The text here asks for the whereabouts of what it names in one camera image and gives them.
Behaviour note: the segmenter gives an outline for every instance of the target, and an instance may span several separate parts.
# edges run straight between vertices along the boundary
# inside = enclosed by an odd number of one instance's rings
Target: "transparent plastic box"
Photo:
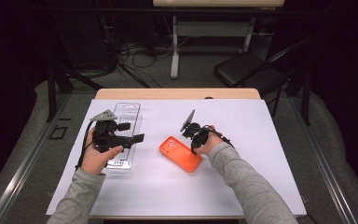
[[[127,131],[116,131],[117,136],[133,137],[139,134],[142,123],[142,115],[140,113],[141,105],[133,103],[117,103],[113,112],[117,117],[116,123],[129,123],[130,129]],[[130,169],[133,163],[136,145],[131,148],[124,148],[124,151],[116,155],[114,159],[107,163],[106,168],[109,169]]]

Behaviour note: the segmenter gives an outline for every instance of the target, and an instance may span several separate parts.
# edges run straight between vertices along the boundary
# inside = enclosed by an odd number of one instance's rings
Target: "chair leg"
[[[273,118],[275,117],[275,114],[277,112],[279,98],[281,97],[281,91],[282,91],[282,85],[279,87],[277,97],[275,98],[275,105],[274,105],[274,109],[272,110],[272,115],[271,115]]]

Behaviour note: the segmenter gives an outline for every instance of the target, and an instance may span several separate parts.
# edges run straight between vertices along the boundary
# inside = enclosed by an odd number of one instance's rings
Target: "orange silicone case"
[[[161,144],[159,150],[190,173],[197,168],[202,160],[200,155],[194,155],[189,147],[172,136]]]

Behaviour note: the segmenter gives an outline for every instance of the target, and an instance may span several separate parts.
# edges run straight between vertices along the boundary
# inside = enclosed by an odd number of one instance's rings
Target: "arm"
[[[92,175],[77,169],[65,197],[48,223],[87,223],[105,175]]]
[[[270,183],[215,133],[209,133],[206,144],[195,150],[209,157],[215,171],[234,190],[248,223],[297,223]]]
[[[48,223],[87,223],[105,175],[101,173],[109,160],[123,150],[122,146],[101,153],[92,143],[94,128],[89,131],[81,168],[75,171],[72,183],[60,200]]]

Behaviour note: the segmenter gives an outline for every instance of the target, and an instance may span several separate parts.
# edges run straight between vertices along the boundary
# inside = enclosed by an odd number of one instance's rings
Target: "black chair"
[[[287,72],[279,72],[275,66],[277,62],[281,62],[289,58],[289,56],[297,56],[300,51],[309,47],[314,39],[313,36],[307,37],[302,41],[284,49],[267,60],[263,61],[251,52],[245,52],[236,55],[214,67],[214,75],[222,81],[227,87],[243,87],[255,88],[264,97],[267,93],[278,90],[274,99],[267,104],[275,101],[272,117],[275,116],[279,99],[281,96],[282,86],[294,74],[302,69],[302,63],[296,66],[287,66],[284,70]]]

